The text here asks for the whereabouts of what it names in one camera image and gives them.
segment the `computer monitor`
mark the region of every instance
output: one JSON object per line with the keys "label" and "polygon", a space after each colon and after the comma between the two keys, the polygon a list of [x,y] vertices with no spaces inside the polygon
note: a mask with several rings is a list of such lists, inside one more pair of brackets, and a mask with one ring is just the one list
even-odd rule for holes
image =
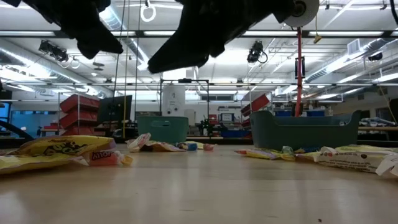
{"label": "computer monitor", "polygon": [[124,116],[124,96],[105,98],[99,102],[97,122],[130,120],[132,96],[126,96],[126,116]]}

